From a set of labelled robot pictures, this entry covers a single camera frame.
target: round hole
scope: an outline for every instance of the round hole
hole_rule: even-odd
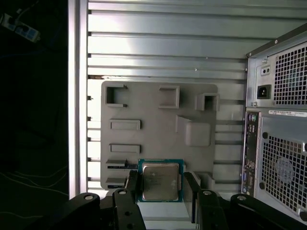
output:
[[[260,188],[261,190],[265,189],[265,183],[264,183],[264,182],[260,182],[260,183],[259,183],[259,188]]]
[[[127,224],[127,229],[133,229],[133,224]]]
[[[208,191],[208,190],[203,191],[202,193],[204,193],[206,196],[208,196],[208,195],[211,195],[211,194],[212,194],[212,193],[211,193],[210,191]]]
[[[264,132],[264,133],[262,133],[262,137],[264,138],[264,139],[267,139],[268,138],[268,133],[267,132]]]
[[[131,215],[132,215],[132,212],[127,211],[127,212],[125,212],[125,215],[126,215],[126,216],[131,216]]]
[[[304,211],[300,212],[299,217],[302,219],[302,221],[307,222],[307,212]]]
[[[127,191],[126,190],[119,190],[118,193],[121,194],[121,195],[124,195],[124,194],[127,193]]]
[[[242,195],[239,195],[237,198],[238,198],[239,200],[246,200],[246,197],[245,197],[245,196],[242,196]]]
[[[86,197],[85,197],[85,199],[86,200],[91,200],[91,199],[93,199],[94,197],[92,196],[92,195],[87,195]]]

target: sticker label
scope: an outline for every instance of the sticker label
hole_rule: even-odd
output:
[[[271,114],[271,115],[283,115],[283,116],[307,117],[307,113],[304,113],[304,112],[293,112],[293,111],[269,110],[269,114]]]

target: metal panel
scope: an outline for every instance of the metal panel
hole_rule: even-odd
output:
[[[216,164],[213,167],[213,178],[216,181],[237,181],[240,178],[241,165]]]
[[[88,38],[93,54],[134,54],[149,56],[244,58],[249,50],[269,40],[154,37],[153,35],[95,34]]]
[[[165,35],[202,35],[274,39],[275,31],[271,28],[282,28],[281,33],[288,32],[285,28],[295,28],[300,21],[283,22],[279,20],[238,17],[219,17],[212,15],[180,15],[151,13],[140,14],[128,12],[114,15],[105,11],[95,11],[89,15],[90,32],[142,33]]]
[[[171,12],[171,13],[189,13],[189,14],[207,14],[221,16],[245,16],[245,17],[263,17],[263,18],[306,18],[307,4],[299,0],[284,1],[257,1],[257,4],[250,4],[248,0],[195,0],[195,1],[177,1],[177,0],[132,0],[127,1],[130,4],[116,4],[119,0],[108,1],[110,3],[96,3],[100,0],[91,0],[89,4],[92,10],[106,11],[132,11],[132,12]]]
[[[238,132],[245,101],[245,54],[303,24],[307,2],[90,0],[89,11],[87,1],[69,3],[70,34],[75,31],[78,35],[75,43],[70,40],[70,58],[74,57],[70,59],[70,190],[75,190],[70,197],[85,192],[86,171],[93,179],[100,177],[98,141],[104,80],[216,84],[221,99],[217,112],[221,139],[216,142],[218,164],[213,175],[216,180],[238,180],[240,169],[232,162],[241,153],[236,149],[242,142]],[[88,85],[86,67],[95,78],[89,79]],[[87,95],[92,99],[86,102]],[[86,135],[92,137],[88,146]],[[85,170],[88,158],[92,162]]]
[[[262,113],[261,137],[257,153],[257,180],[264,189],[255,187],[255,197],[301,221],[306,211],[307,154],[304,149],[306,118]]]

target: usb port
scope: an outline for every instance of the usb port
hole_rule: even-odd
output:
[[[243,182],[246,182],[248,179],[248,175],[246,172],[243,173]]]
[[[248,185],[249,186],[253,186],[253,184],[254,184],[253,183],[253,179],[254,179],[254,177],[252,177],[252,176],[249,177],[249,180],[248,180]]]

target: rear i/o panel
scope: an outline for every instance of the rear i/o panel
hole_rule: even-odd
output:
[[[246,112],[245,155],[241,192],[250,196],[254,196],[258,122],[258,112]]]

